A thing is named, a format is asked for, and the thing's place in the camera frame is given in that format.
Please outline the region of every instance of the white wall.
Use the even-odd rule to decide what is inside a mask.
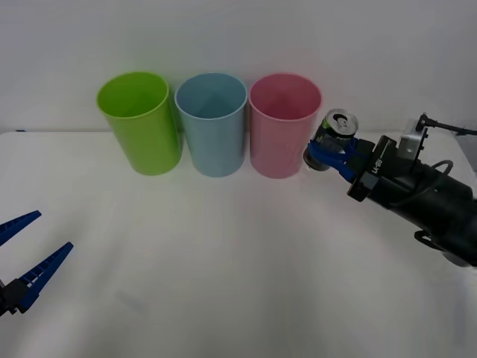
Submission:
[[[476,0],[2,0],[0,131],[105,129],[95,94],[135,69],[173,85],[299,72],[322,88],[321,114],[347,108],[362,128],[424,110],[470,121],[476,14]]]

